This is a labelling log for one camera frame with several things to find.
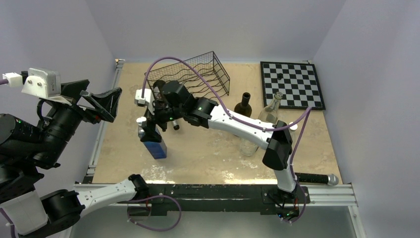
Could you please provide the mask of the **green wine bottle gold label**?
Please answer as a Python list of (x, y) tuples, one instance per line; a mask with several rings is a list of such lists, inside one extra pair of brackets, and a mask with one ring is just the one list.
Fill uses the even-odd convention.
[[(165, 82), (163, 80), (157, 80), (153, 83), (153, 92), (155, 95), (155, 100), (157, 100), (156, 105), (158, 108), (164, 108), (166, 106), (167, 100), (164, 95), (161, 93), (161, 89), (164, 86)], [(180, 126), (177, 120), (171, 120), (172, 126), (174, 130), (179, 130)]]

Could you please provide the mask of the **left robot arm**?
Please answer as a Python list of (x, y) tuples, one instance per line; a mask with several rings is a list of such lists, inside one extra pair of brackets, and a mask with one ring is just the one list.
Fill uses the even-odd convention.
[(88, 80), (64, 83), (65, 101), (41, 99), (51, 106), (46, 116), (32, 125), (10, 114), (0, 116), (0, 211), (16, 238), (45, 238), (76, 224), (83, 216), (118, 202), (141, 203), (149, 187), (140, 175), (85, 192), (57, 190), (39, 196), (35, 183), (44, 175), (39, 169), (59, 166), (58, 159), (82, 121), (113, 122), (122, 93), (117, 87), (100, 94), (87, 92)]

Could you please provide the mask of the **dark brown wine bottle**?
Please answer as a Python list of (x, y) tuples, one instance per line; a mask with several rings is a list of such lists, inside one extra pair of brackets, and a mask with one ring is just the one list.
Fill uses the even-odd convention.
[(249, 92), (244, 92), (242, 94), (242, 100), (235, 106), (234, 112), (246, 117), (250, 117), (252, 114), (252, 107), (249, 104), (250, 98), (251, 94)]

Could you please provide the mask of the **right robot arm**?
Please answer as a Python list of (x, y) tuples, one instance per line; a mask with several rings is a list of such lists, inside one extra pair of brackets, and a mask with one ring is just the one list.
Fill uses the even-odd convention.
[(177, 119), (192, 126), (229, 132), (265, 150), (262, 162), (273, 169), (281, 200), (289, 202), (297, 196), (297, 179), (290, 166), (292, 138), (284, 122), (268, 123), (235, 113), (214, 100), (194, 97), (178, 81), (165, 83), (160, 94), (156, 99), (154, 91), (148, 88), (135, 93), (135, 103), (146, 108), (144, 116), (137, 119), (144, 131), (142, 142), (162, 143), (161, 132), (166, 131), (167, 123)]

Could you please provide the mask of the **blue square glass bottle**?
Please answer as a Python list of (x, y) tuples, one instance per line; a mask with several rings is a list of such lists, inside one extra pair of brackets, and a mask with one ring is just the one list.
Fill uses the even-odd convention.
[[(138, 124), (138, 137), (141, 140), (142, 136), (144, 135), (144, 131), (140, 127), (140, 118), (146, 118), (146, 117), (139, 117), (136, 119), (136, 123)], [(160, 143), (156, 143), (156, 142), (142, 142), (142, 143), (154, 159), (167, 158), (167, 146), (163, 138), (162, 138), (162, 142)]]

